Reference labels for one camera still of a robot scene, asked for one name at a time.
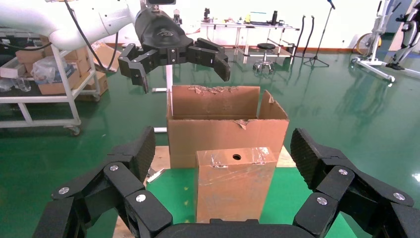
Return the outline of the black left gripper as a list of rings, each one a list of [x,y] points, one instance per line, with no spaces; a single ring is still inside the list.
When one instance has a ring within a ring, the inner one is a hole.
[[[179,64],[187,61],[214,69],[223,80],[230,79],[230,66],[225,48],[209,40],[198,38],[194,43],[184,30],[163,11],[146,9],[134,23],[142,49],[128,44],[118,58],[120,73],[129,77],[133,85],[149,92],[147,74],[159,64]]]

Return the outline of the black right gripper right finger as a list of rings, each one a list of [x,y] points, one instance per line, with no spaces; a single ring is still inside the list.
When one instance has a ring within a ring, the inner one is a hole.
[[[316,143],[305,129],[294,129],[290,149],[312,191],[294,226],[323,238],[342,212],[373,238],[419,237],[420,211],[408,194],[362,172],[339,149]]]

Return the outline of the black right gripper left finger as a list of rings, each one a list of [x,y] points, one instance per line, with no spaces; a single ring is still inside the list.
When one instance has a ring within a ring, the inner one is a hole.
[[[155,155],[154,129],[117,145],[96,168],[57,187],[35,238],[85,238],[99,217],[114,209],[136,238],[155,238],[172,225],[172,215],[144,186]]]

